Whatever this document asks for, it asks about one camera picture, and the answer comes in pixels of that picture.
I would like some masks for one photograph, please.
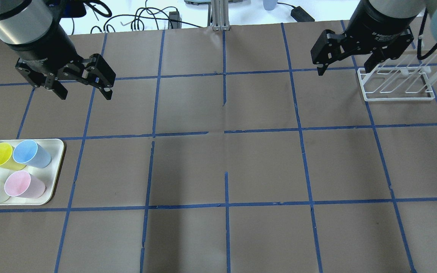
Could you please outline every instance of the white wire rack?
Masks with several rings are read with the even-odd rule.
[[[437,71],[432,74],[430,64],[437,51],[425,62],[418,61],[415,52],[406,52],[398,60],[387,60],[366,73],[357,70],[358,81],[366,102],[385,100],[432,100],[432,85],[437,81]]]

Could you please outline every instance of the blue cup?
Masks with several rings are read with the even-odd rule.
[[[262,5],[265,10],[273,10],[276,7],[278,0],[262,0]]]
[[[50,164],[52,157],[36,141],[23,140],[14,148],[13,159],[17,163],[45,168]]]

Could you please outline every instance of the metal frame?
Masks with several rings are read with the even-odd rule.
[[[386,100],[433,100],[435,93],[432,91],[432,85],[437,81],[437,72],[431,74],[430,62],[435,59],[437,54],[433,54],[426,62],[418,62],[416,55],[406,55],[401,62],[395,66],[387,65],[387,62],[366,73],[364,68],[357,69],[358,81],[362,88],[362,95],[366,102],[386,101]],[[374,85],[367,88],[371,76],[376,74],[384,80],[380,85]],[[420,81],[421,88],[415,88],[414,85]],[[384,94],[383,98],[369,98],[369,94]]]
[[[229,30],[229,0],[211,0],[212,29],[214,31]]]

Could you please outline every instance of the table surface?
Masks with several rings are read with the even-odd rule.
[[[0,207],[0,272],[437,272],[437,98],[366,103],[357,58],[318,76],[342,25],[71,36],[110,101],[32,89],[0,41],[0,140],[66,143],[50,202]]]

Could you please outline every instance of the yellow cup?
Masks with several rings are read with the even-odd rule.
[[[19,171],[26,167],[25,164],[20,164],[13,159],[14,147],[9,143],[0,143],[0,167],[5,169],[11,169],[13,171]]]

